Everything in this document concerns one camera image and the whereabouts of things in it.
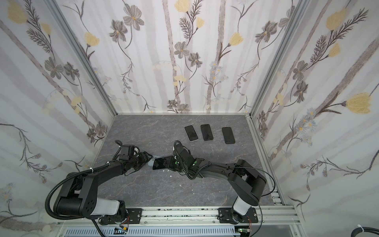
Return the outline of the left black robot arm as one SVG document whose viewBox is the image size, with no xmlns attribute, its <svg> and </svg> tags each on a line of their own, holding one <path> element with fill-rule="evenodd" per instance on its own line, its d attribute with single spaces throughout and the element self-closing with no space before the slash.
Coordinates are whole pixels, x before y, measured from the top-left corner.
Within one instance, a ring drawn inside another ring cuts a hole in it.
<svg viewBox="0 0 379 237">
<path fill-rule="evenodd" d="M 113 158 L 104 165 L 72 172 L 47 195 L 46 213 L 57 220 L 74 220 L 95 216 L 98 187 L 126 174 L 130 169 L 139 171 L 153 156 L 134 145 L 119 145 Z"/>
</svg>

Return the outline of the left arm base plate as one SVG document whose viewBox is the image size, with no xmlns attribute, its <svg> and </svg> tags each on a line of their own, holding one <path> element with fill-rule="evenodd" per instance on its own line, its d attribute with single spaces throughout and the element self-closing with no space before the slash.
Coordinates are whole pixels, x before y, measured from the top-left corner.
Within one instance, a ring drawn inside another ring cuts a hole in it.
<svg viewBox="0 0 379 237">
<path fill-rule="evenodd" d="M 111 225 L 111 224 L 139 224 L 142 217 L 141 208 L 122 208 L 115 215 L 104 215 L 99 219 L 100 225 Z"/>
</svg>

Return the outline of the black phone case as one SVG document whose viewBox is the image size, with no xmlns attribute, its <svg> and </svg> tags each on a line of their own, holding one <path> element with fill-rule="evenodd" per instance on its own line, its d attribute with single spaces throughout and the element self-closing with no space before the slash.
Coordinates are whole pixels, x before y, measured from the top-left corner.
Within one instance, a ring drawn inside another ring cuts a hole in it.
<svg viewBox="0 0 379 237">
<path fill-rule="evenodd" d="M 214 139 L 210 124 L 202 124 L 200 129 L 204 141 L 212 141 Z"/>
<path fill-rule="evenodd" d="M 231 127 L 223 127 L 222 133 L 226 144 L 235 144 L 235 137 Z"/>
</svg>

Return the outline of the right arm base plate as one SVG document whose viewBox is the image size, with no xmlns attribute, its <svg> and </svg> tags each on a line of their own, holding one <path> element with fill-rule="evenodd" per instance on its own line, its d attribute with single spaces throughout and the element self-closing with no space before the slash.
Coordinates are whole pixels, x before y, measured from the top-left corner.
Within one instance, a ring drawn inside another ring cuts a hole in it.
<svg viewBox="0 0 379 237">
<path fill-rule="evenodd" d="M 234 209 L 220 207 L 218 208 L 218 217 L 217 219 L 221 224 L 249 224 L 249 223 L 258 223 L 258 216 L 256 209 L 251 207 L 248 209 L 245 215 L 241 215 L 236 212 Z"/>
</svg>

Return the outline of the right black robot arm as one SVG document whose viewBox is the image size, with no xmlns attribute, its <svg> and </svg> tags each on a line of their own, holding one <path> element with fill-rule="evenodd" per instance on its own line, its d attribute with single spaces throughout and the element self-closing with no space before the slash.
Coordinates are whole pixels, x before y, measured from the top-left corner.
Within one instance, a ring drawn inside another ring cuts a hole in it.
<svg viewBox="0 0 379 237">
<path fill-rule="evenodd" d="M 233 206 L 225 214 L 219 213 L 220 222 L 229 224 L 246 223 L 253 206 L 258 206 L 267 179 L 247 161 L 222 164 L 203 158 L 194 158 L 180 141 L 175 141 L 173 155 L 166 158 L 166 167 L 171 171 L 184 173 L 190 180 L 196 178 L 215 178 L 229 182 L 237 193 Z"/>
</svg>

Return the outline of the translucent green case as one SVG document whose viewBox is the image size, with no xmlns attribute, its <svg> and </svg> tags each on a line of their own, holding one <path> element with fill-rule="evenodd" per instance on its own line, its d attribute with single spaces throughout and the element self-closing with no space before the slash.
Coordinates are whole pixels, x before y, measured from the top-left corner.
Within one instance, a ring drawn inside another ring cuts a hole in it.
<svg viewBox="0 0 379 237">
<path fill-rule="evenodd" d="M 153 169 L 160 169 L 164 168 L 163 163 L 163 157 L 153 156 L 153 158 L 148 162 L 148 166 L 151 166 Z"/>
</svg>

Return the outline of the black phone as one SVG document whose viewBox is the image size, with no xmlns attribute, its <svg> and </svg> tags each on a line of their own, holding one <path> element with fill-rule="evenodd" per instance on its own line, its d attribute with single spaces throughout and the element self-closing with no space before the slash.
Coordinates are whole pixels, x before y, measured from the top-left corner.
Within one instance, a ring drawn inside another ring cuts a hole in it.
<svg viewBox="0 0 379 237">
<path fill-rule="evenodd" d="M 171 157 L 156 158 L 153 163 L 153 170 L 169 168 Z"/>
<path fill-rule="evenodd" d="M 197 141 L 199 139 L 193 125 L 185 126 L 184 130 L 185 130 L 186 135 L 187 135 L 190 142 L 194 142 L 194 141 Z"/>
</svg>

